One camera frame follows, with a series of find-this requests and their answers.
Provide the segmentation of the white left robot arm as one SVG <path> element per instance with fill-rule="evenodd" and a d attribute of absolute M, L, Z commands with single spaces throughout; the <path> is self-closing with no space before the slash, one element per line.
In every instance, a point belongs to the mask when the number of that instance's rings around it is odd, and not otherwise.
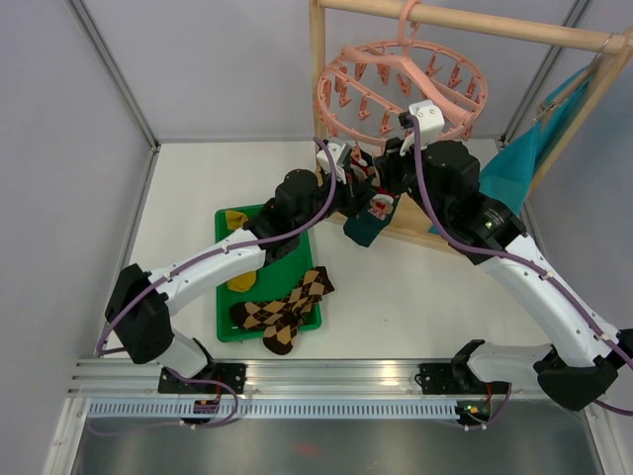
<path fill-rule="evenodd" d="M 332 214 L 356 215 L 374 195 L 376 183 L 373 176 L 360 179 L 349 167 L 342 176 L 288 172 L 256 215 L 214 245 L 151 271 L 136 264 L 125 267 L 106 307 L 105 333 L 117 337 L 134 364 L 166 366 L 191 391 L 208 391 L 216 379 L 212 358 L 198 341 L 173 329 L 172 317 L 231 278 L 285 257 L 302 233 Z"/>

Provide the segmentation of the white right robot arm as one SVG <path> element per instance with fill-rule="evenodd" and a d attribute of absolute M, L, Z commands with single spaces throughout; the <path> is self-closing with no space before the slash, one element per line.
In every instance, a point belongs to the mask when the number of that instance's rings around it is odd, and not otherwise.
<path fill-rule="evenodd" d="M 408 194 L 447 243 L 500 283 L 549 339 L 537 346 L 475 339 L 452 359 L 454 384 L 473 391 L 505 383 L 571 411 L 600 403 L 619 369 L 632 364 L 632 331 L 596 315 L 515 213 L 482 192 L 480 163 L 468 149 L 455 141 L 419 147 L 412 137 L 389 139 L 375 166 L 387 190 Z"/>

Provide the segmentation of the pink round clip hanger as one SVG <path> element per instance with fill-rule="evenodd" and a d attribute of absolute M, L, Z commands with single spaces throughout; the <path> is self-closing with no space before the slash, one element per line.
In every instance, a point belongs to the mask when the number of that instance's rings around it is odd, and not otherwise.
<path fill-rule="evenodd" d="M 399 115 L 429 100 L 439 109 L 442 140 L 470 138 L 484 112 L 489 86 L 469 58 L 450 47 L 416 37 L 421 24 L 401 8 L 393 39 L 345 45 L 316 82 L 314 109 L 328 138 L 382 148 L 403 132 Z"/>

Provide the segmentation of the green reindeer sock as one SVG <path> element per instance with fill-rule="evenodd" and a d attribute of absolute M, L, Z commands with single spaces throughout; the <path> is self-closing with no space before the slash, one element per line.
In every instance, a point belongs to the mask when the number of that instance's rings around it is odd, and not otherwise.
<path fill-rule="evenodd" d="M 373 156 L 358 144 L 351 150 L 347 175 L 352 185 L 368 183 L 375 186 L 379 183 Z"/>
<path fill-rule="evenodd" d="M 344 234 L 356 244 L 369 247 L 381 231 L 391 222 L 400 196 L 380 188 L 359 214 L 343 225 Z"/>

